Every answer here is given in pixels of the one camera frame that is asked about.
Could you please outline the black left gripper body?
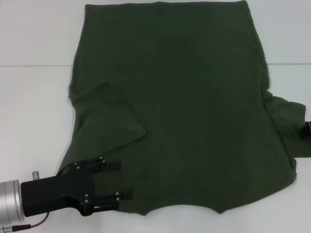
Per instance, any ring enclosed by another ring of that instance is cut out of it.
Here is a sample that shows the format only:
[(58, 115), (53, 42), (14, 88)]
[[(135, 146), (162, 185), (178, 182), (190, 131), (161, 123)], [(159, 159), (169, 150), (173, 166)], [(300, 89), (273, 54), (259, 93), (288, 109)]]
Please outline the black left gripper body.
[(86, 164), (70, 164), (69, 170), (44, 179), (23, 182), (21, 201), (25, 216), (74, 208), (82, 216), (94, 211), (95, 187)]

